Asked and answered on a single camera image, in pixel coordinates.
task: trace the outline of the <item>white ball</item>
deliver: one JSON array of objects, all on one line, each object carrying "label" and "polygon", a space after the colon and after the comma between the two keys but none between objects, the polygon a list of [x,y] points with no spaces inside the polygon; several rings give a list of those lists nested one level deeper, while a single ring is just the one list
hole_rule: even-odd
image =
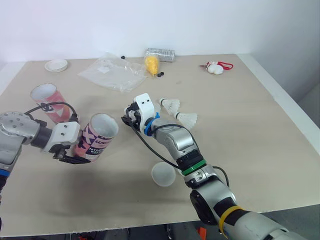
[{"label": "white ball", "polygon": [[224,72],[224,68],[218,64],[211,64],[207,67],[207,71],[214,75],[219,75]]}]

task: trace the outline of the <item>table surface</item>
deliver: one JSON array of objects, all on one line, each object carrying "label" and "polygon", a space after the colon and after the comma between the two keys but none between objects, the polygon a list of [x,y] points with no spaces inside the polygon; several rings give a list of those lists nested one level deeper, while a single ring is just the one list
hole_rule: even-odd
[{"label": "table surface", "polygon": [[[141,63],[141,58],[130,58]],[[233,63],[222,75],[198,67],[209,60]],[[35,106],[30,91],[53,83],[84,127],[95,113],[113,116],[118,136],[97,162],[71,165],[38,148],[23,146],[2,192],[2,236],[89,232],[197,220],[191,189],[176,175],[170,187],[151,178],[160,160],[120,119],[133,98],[149,93],[180,99],[180,111],[197,113],[192,129],[202,155],[224,168],[238,204],[268,212],[320,203],[320,157],[301,131],[236,55],[178,56],[161,62],[165,74],[147,78],[130,93],[109,90],[77,76],[94,59],[69,60],[60,73],[45,61],[28,62],[0,96],[0,112]],[[165,111],[161,116],[170,119]],[[42,112],[34,117],[53,123]],[[145,137],[161,155],[166,149]]]}]

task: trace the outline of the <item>clear plastic bag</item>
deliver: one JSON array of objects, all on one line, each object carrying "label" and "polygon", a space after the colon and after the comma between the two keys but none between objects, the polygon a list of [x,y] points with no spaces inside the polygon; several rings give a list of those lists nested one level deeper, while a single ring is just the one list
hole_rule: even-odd
[{"label": "clear plastic bag", "polygon": [[131,63],[109,52],[78,73],[89,81],[122,93],[128,93],[146,78],[146,67]]}]

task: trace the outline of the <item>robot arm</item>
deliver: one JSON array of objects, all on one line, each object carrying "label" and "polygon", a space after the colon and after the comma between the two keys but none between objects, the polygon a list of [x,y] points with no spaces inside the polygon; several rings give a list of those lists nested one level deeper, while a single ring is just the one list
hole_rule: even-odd
[{"label": "robot arm", "polygon": [[30,144],[43,152],[53,153],[53,158],[62,162],[90,162],[82,157],[66,155],[66,149],[78,140],[79,123],[58,123],[53,129],[47,128],[46,125],[46,122],[32,120],[21,112],[10,111],[0,114],[0,192],[16,164],[22,145]]},{"label": "robot arm", "polygon": [[190,200],[202,222],[218,224],[219,231],[232,240],[305,240],[275,221],[239,207],[234,194],[201,155],[190,132],[159,118],[153,106],[145,103],[151,103],[147,93],[137,96],[122,120],[167,148],[185,184],[192,189]]}]

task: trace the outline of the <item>table edge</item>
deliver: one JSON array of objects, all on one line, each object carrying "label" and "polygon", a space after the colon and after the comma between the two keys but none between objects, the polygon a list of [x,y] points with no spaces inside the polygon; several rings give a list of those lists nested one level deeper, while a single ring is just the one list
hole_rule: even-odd
[{"label": "table edge", "polygon": [[250,54],[237,54],[320,155],[320,128]]}]

